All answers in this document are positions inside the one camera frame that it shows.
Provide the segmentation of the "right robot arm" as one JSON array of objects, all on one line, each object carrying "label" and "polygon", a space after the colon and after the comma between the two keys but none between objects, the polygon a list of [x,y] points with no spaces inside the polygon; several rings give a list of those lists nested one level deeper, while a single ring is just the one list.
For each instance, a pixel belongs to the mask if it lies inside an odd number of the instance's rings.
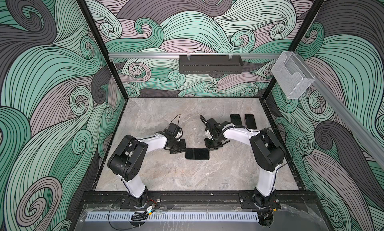
[{"label": "right robot arm", "polygon": [[230,122],[218,123],[215,119],[200,116],[205,125],[205,145],[209,151],[217,150],[230,141],[237,141],[251,147],[260,167],[259,179],[254,191],[254,202],[258,208],[276,209],[275,183],[278,170],[283,166],[286,151],[269,129],[251,129]]}]

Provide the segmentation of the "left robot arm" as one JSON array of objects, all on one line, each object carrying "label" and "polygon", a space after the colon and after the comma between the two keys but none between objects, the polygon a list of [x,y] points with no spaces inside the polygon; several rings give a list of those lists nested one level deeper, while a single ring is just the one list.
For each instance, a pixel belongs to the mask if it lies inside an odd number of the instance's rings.
[{"label": "left robot arm", "polygon": [[170,154],[185,152],[186,141],[182,136],[183,129],[170,123],[164,130],[148,137],[126,135],[118,144],[107,166],[122,179],[135,207],[143,207],[148,198],[148,188],[139,175],[146,154],[157,149],[169,151]]}]

